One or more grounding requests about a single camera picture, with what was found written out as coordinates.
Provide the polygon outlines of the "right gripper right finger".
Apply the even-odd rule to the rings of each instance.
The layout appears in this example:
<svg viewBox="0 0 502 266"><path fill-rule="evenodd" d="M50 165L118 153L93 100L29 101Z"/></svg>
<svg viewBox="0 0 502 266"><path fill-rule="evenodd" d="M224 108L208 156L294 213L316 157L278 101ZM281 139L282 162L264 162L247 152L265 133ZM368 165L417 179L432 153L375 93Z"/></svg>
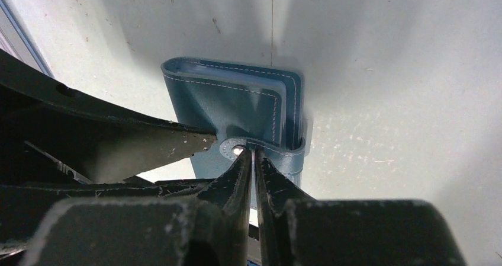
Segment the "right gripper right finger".
<svg viewBox="0 0 502 266"><path fill-rule="evenodd" d="M254 152L263 265L465 265L424 200L317 200Z"/></svg>

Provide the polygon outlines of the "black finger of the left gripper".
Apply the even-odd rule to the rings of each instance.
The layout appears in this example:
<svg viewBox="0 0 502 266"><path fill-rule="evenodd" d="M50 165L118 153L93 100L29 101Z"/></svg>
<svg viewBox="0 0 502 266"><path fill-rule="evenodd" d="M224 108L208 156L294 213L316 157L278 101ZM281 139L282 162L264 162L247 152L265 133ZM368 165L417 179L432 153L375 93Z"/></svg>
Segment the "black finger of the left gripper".
<svg viewBox="0 0 502 266"><path fill-rule="evenodd" d="M1 126L90 181L114 183L209 150L212 131L69 88L1 52Z"/></svg>

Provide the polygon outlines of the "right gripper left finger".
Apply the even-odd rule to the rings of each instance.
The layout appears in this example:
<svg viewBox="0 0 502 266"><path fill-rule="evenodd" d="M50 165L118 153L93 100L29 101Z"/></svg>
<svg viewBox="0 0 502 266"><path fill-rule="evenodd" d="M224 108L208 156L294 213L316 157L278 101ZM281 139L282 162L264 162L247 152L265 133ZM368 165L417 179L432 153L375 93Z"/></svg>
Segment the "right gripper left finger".
<svg viewBox="0 0 502 266"><path fill-rule="evenodd" d="M44 216L22 265L245 265L252 153L194 196L69 198Z"/></svg>

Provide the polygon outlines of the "blue leather card holder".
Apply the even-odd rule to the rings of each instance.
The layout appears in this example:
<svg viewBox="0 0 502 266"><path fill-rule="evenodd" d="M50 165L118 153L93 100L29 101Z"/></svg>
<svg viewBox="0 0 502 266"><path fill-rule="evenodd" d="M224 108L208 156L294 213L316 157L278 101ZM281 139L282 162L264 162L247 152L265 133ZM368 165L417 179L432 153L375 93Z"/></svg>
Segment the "blue leather card holder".
<svg viewBox="0 0 502 266"><path fill-rule="evenodd" d="M169 59L161 70L178 121L216 135L207 151L191 158L196 177L217 178L240 148L259 148L300 185L305 157L301 74L191 57Z"/></svg>

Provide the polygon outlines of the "clear plastic card box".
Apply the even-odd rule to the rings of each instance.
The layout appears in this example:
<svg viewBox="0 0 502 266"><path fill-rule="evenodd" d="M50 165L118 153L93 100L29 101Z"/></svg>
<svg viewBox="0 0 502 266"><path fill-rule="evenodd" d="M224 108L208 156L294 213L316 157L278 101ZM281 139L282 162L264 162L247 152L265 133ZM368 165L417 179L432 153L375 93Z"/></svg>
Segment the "clear plastic card box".
<svg viewBox="0 0 502 266"><path fill-rule="evenodd" d="M1 0L1 50L54 79L47 63L5 0Z"/></svg>

